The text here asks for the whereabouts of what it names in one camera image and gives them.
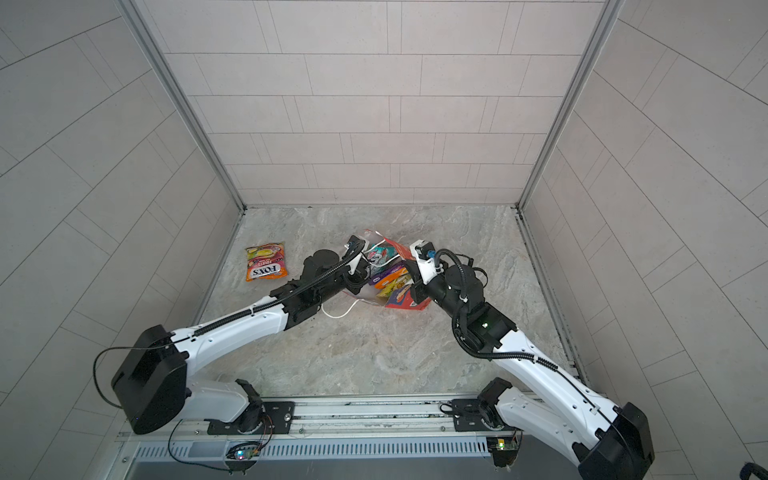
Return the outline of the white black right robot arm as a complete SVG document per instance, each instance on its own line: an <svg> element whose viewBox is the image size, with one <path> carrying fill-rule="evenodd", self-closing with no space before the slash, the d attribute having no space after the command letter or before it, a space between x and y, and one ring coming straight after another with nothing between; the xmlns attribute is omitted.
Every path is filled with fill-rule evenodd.
<svg viewBox="0 0 768 480"><path fill-rule="evenodd" d="M509 317L486 301L477 267L466 255L411 247L406 266L417 300L431 299L451 318L468 355L490 361L528 386L535 397L499 379L481 393L487 425L520 429L571 461L584 479L642 479L655 454L645 413L616 405L559 367Z"/></svg>

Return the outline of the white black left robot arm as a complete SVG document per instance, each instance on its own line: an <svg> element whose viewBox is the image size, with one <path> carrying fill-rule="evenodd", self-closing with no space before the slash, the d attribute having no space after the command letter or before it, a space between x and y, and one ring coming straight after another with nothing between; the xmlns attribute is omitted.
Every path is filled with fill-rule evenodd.
<svg viewBox="0 0 768 480"><path fill-rule="evenodd" d="M197 373L255 340L298 326L341 291L359 291L369 277L364 249L364 241L351 237L343 255L316 251L298 279L248 307L194 327L168 331L157 325L142 332L111 381L132 431L144 435L195 419L244 434L264 426L263 401L249 382L199 380Z"/></svg>

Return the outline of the red orange Fox's candy bag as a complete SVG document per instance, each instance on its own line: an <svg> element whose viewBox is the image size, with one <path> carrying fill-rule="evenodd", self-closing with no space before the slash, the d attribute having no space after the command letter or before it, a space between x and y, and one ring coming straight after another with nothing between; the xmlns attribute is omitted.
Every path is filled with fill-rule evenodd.
<svg viewBox="0 0 768 480"><path fill-rule="evenodd" d="M283 243L268 243L245 249L246 281L280 279L288 275Z"/></svg>

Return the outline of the red paper gift bag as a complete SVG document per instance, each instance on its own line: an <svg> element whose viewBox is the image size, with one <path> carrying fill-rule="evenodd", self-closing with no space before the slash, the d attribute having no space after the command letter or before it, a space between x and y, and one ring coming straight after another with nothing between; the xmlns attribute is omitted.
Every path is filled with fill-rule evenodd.
<svg viewBox="0 0 768 480"><path fill-rule="evenodd" d="M407 247L405 247L404 245L402 245L402 244L400 244L400 243L398 243L398 242L396 242L394 240L390 240L390 239L386 238L385 236L381 235L378 231L366 229L366 230L363 230L362 232L356 233L356 236L364 238L364 239L366 239L369 242L369 245L366 248L366 251L369 250L375 244L378 244L378 243L380 243L382 241L386 241L387 243L393 245L395 247L395 249L397 250L397 252L400 254L400 259L399 260L395 260L394 262L390 263L385 269L373 270L371 268L371 278L375 274L377 274L377 273L379 273L379 272L381 272L383 270L386 270L386 269L390 268L393 265L397 265L399 263L403 263L404 266L405 266L405 261L406 260L413 260L411 254L410 254L410 250ZM412 297L411 297L411 286L410 286L410 288L407 291L404 292L404 294L398 300L396 300L394 297L392 297L389 301L386 301L386 300L384 300L382 298L378 298L377 297L378 290L376 288L374 288L372 285L370 285L369 282L368 282L368 284L366 286L363 287L363 289L360 291L360 293L357 296L351 295L347 290L345 291L345 293L348 296L353 297L354 298L354 302L352 303L352 305L344 313L342 313L340 315L329 314L325 310L325 306L324 305L321 305L320 311L326 317L328 317L328 318L340 319L340 318L343 318L344 316L346 316L347 314L349 314L350 311L352 310L352 308L358 302L365 302L365 303L369 303L369 304L380 306L380 307L387 308L387 309L398 309L398 310L408 310L408 311L421 311L421 310L424 310L428 306L428 304L430 302L430 300L427 299L423 303L417 304L412 299Z"/></svg>

